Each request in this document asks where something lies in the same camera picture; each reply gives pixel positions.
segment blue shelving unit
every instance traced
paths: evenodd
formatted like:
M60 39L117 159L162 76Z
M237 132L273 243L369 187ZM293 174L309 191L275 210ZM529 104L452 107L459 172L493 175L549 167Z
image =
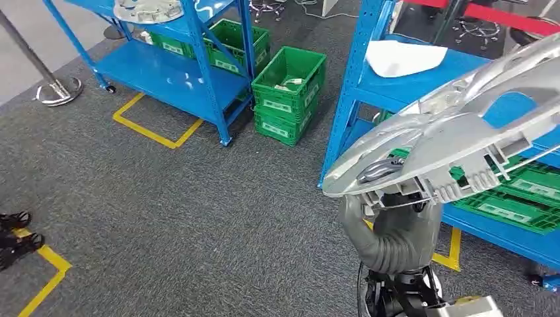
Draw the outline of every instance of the blue shelving unit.
M114 87L105 80L105 75L215 124L220 142L224 146L229 144L231 136L228 126L253 98L249 94L242 102L234 103L235 98L244 89L250 89L255 73L255 53L247 0L181 0L184 11L182 17L166 23L140 25L148 31L192 45L196 59L189 59L134 40L125 24L114 16L114 0L66 0L96 13L126 35L127 43L97 62L94 62L82 47L52 0L43 2L91 68L102 88L114 92ZM237 6L241 17L247 68L242 67L208 29L221 13L233 6ZM210 66L202 34L210 38L230 58L232 64L242 70L243 76Z
M448 50L443 62L437 68L391 79L378 76L365 60L367 45L371 40L386 39L427 44L405 36L385 34L393 8L393 0L362 0L319 186L338 156L373 128L372 122L358 118L361 102L398 112L444 83L488 62L481 57ZM497 110L487 113L485 120L493 125L503 125L511 121L510 117L516 113L515 109L521 110L525 107L525 101L515 96L500 99L498 102L505 106L495 104L492 109ZM533 148L523 152L522 155L529 157L540 153L554 146L559 139L560 128L557 127L539 138ZM540 161L560 167L560 152L552 152ZM444 206L443 221L541 264L560 269L560 230L543 236L449 204Z

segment yellow floor tape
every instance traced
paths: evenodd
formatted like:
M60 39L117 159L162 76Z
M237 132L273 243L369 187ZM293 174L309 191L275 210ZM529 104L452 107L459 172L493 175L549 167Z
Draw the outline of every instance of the yellow floor tape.
M373 230L373 223L364 219L364 222ZM453 228L451 230L451 245L449 246L449 257L434 253L432 260L443 266L460 271L459 268L459 252L461 250L461 230Z
M31 232L26 229L18 229L14 231L14 234L21 238L24 236L28 236L29 234L31 234ZM31 315L31 313L33 313L33 311L39 306L39 304L41 304L41 302L43 302L43 300L45 300L45 298L64 279L64 277L66 276L66 271L68 271L68 269L72 267L70 263L56 254L47 245L42 246L39 250L37 250L37 253L39 253L45 260L56 267L58 272L54 275L54 277L50 279L49 283L47 283L47 285L45 285L45 287L43 287L43 289L25 306L25 308L23 308L18 317L28 317L29 315Z
M181 145L183 145L183 143L185 143L185 141L187 141L187 139L194 133L194 131L196 131L196 129L198 129L198 127L204 122L202 119L197 119L188 129L185 133L183 133L183 135L181 135L181 137L179 138L179 140L177 141L172 141L169 139L166 139L164 137L162 137L161 135L158 135L156 133L153 133L152 131L146 129L145 127L141 127L140 125L126 119L122 117L122 114L130 109L132 106L134 106L134 104L136 102L138 102L138 100L142 99L142 97L144 97L144 94L142 92L140 92L139 94L137 94L136 96L134 96L134 98L132 98L132 100L130 100L129 102L127 102L124 106L122 106L122 108L120 108L119 110L117 110L117 112L115 112L113 114L113 120L117 121L120 124L123 124L129 128L131 128L132 130L140 133L141 135L144 135L145 137L148 137L160 144L165 145L166 147L170 148L170 149L176 149L178 147L180 147Z

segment black sandal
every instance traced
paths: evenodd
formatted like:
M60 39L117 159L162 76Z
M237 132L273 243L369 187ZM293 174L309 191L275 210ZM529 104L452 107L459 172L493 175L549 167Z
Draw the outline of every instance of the black sandal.
M0 250L0 271L12 266L18 259L33 253L45 244L45 236L32 233L17 241L8 248Z
M4 230L25 228L31 222L31 214L25 211L10 215L0 214L0 227Z

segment chrome pole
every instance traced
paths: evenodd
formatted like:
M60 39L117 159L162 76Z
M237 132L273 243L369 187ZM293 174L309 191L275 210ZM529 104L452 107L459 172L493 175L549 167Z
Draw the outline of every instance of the chrome pole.
M53 73L45 66L43 61L37 56L37 54L29 47L29 44L21 36L19 31L15 28L10 20L4 15L0 9L0 25L6 30L8 35L21 49L22 53L29 59L31 64L35 66L37 71L43 76L46 85L42 85L37 90L36 98L41 103L47 106L60 106L66 104L78 97L83 90L82 82L75 78L70 77L70 80L63 85L61 79L54 77Z

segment crate label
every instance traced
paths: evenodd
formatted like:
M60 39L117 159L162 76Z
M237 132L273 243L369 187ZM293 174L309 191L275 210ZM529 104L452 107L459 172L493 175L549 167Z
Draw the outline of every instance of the crate label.
M262 127L263 127L265 130L268 130L268 131L270 131L270 132L272 132L272 133L276 133L276 134L282 135L283 137L288 137L288 131L285 131L285 130L282 130L282 129L278 129L277 127L275 127L275 126L273 126L273 125L269 125L269 124L266 123L266 122L263 122Z
M217 67L221 67L223 69L227 69L229 71L233 71L235 73L239 73L239 69L237 68L237 66L231 65L229 63L225 63L223 61L219 61L218 59L216 59L216 63L214 65L216 65Z
M273 108L273 109L278 109L278 110L282 110L288 113L292 113L292 107L288 106L287 104L279 104L278 102L274 102L274 101L270 101L270 100L264 100L263 105L265 107L269 107L269 108Z
M490 205L489 203L483 203L477 209L486 211L487 213L491 213L496 216L516 221L518 223L528 223L529 221L531 221L531 217L529 216L520 215L518 213L514 213L513 211Z
M533 194L539 194L539 195L548 196L550 198L560 200L559 190L555 190L554 188L535 184L533 182L528 182L523 179L516 180L515 182L513 182L513 184L511 184L511 186L518 188L520 190L532 192Z
M257 56L257 60L255 61L255 64L259 65L264 60L265 57L266 57L266 50L263 50L261 54Z
M319 91L319 84L315 84L315 86L313 86L313 88L307 94L307 97L305 97L305 108L309 106L311 100L313 100L313 97L315 97L318 91Z
M178 48L178 47L176 47L176 46L172 46L172 45L169 45L169 44L167 44L167 43L163 43L162 47L163 47L165 50L171 51L171 52L176 53L176 54L183 55L183 49Z
M300 131L300 132L303 130L303 128L304 128L305 125L307 124L307 121L309 121L310 118L311 118L311 111L309 111L309 113L307 114L307 116L305 116L305 118L303 119L303 121L301 121L301 125L299 126L299 131Z

